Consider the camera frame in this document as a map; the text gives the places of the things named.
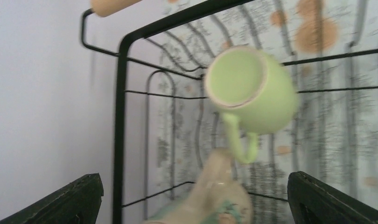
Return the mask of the light green mug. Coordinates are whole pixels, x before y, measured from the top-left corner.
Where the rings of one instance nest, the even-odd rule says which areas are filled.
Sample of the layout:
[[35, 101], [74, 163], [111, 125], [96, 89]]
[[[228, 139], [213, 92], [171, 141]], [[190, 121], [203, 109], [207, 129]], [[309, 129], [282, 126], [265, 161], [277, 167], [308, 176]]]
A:
[[214, 58], [204, 89], [219, 112], [235, 159], [253, 163], [259, 136], [286, 127], [299, 107], [290, 73], [272, 55], [252, 46], [233, 46]]

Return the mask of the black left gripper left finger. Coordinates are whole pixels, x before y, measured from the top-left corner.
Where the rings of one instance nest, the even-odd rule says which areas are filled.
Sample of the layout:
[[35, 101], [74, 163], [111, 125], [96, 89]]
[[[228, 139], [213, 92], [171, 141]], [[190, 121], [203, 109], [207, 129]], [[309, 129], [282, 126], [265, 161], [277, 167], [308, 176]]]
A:
[[100, 175], [86, 174], [0, 220], [0, 224], [94, 224], [103, 195]]

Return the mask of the beige floral mug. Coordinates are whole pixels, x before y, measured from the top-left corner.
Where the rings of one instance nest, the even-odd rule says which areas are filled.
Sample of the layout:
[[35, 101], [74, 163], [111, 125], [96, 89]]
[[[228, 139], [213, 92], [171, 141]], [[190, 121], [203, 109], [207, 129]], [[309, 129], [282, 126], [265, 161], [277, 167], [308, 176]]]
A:
[[250, 224], [251, 197], [233, 180], [233, 156], [227, 148], [211, 151], [189, 195], [175, 200], [145, 221], [146, 224]]

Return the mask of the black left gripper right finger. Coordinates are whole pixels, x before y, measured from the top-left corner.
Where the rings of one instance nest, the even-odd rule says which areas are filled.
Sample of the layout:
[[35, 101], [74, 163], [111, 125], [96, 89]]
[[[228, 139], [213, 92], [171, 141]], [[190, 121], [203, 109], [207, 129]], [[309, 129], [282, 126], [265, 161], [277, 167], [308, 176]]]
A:
[[296, 224], [378, 224], [378, 210], [303, 171], [289, 175], [287, 197]]

